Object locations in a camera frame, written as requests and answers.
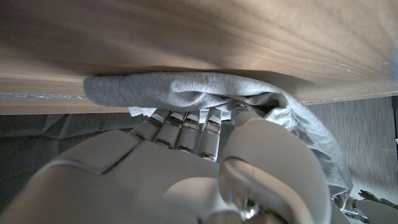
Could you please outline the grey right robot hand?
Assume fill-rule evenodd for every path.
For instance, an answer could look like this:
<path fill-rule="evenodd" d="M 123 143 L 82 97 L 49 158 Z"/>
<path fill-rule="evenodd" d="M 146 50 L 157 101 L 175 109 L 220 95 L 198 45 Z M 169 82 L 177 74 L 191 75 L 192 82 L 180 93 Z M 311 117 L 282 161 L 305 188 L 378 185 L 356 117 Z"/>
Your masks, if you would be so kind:
<path fill-rule="evenodd" d="M 41 168 L 2 223 L 329 223 L 331 199 L 314 153 L 252 111 L 219 162 L 170 149 L 158 136 L 108 131 Z"/>

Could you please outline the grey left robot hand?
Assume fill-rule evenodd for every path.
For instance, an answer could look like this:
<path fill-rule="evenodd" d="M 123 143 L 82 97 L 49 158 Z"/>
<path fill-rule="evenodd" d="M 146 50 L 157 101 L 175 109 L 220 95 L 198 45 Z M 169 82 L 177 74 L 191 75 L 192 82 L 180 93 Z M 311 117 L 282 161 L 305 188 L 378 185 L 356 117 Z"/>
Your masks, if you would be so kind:
<path fill-rule="evenodd" d="M 345 203 L 333 198 L 330 223 L 350 224 L 350 220 L 356 220 L 364 224 L 397 224 L 397 204 L 366 190 L 358 194 L 361 199 L 348 197 Z"/>

